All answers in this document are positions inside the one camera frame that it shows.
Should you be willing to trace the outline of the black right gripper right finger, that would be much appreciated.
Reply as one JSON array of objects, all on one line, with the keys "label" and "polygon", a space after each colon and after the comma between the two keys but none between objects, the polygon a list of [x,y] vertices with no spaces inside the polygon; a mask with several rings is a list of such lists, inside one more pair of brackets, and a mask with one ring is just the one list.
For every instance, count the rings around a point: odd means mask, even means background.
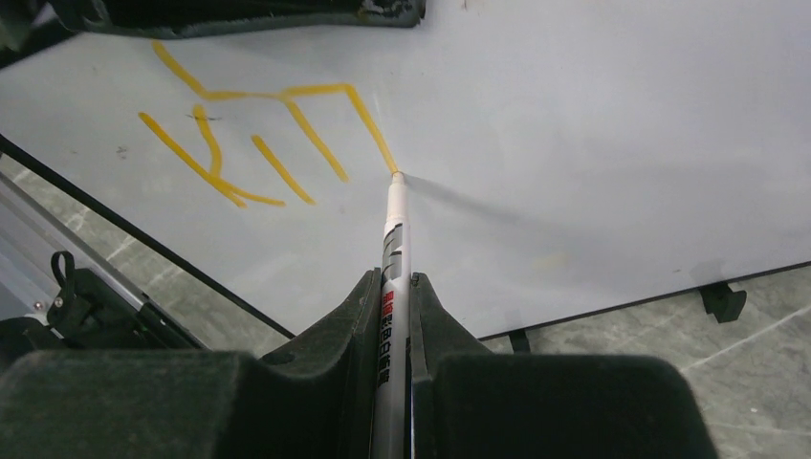
[{"label": "black right gripper right finger", "polygon": [[416,458],[714,458],[690,385],[642,355],[498,354],[410,285]]}]

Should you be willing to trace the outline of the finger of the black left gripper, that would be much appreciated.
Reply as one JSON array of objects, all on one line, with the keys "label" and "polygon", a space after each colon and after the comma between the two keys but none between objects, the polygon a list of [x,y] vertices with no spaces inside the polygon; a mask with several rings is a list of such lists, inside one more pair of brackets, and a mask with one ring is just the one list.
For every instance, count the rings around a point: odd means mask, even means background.
[{"label": "finger of the black left gripper", "polygon": [[99,0],[52,1],[69,30],[187,39],[312,26],[413,28],[424,0]]}]

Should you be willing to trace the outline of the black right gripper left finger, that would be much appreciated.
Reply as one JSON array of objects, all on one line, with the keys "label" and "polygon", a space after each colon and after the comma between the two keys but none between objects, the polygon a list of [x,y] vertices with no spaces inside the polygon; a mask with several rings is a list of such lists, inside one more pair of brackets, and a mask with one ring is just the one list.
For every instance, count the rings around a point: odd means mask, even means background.
[{"label": "black right gripper left finger", "polygon": [[5,458],[365,458],[378,270],[256,358],[202,349],[77,350],[31,317],[1,324]]}]

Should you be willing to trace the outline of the white yellow marker pen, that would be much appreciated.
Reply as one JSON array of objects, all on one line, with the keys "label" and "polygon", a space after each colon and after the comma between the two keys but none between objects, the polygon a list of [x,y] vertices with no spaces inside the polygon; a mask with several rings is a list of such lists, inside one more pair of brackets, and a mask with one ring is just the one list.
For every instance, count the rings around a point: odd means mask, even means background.
[{"label": "white yellow marker pen", "polygon": [[410,231],[405,175],[392,175],[388,188],[382,259],[378,374],[372,458],[402,458],[409,407],[408,356]]}]

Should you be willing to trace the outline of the black framed whiteboard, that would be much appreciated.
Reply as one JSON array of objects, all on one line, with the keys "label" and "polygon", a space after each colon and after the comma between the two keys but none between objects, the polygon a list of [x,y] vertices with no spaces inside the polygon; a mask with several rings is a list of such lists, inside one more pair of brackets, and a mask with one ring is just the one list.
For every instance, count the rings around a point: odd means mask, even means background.
[{"label": "black framed whiteboard", "polygon": [[806,1],[431,1],[412,29],[83,33],[1,73],[7,152],[300,333],[382,258],[474,335],[810,258]]}]

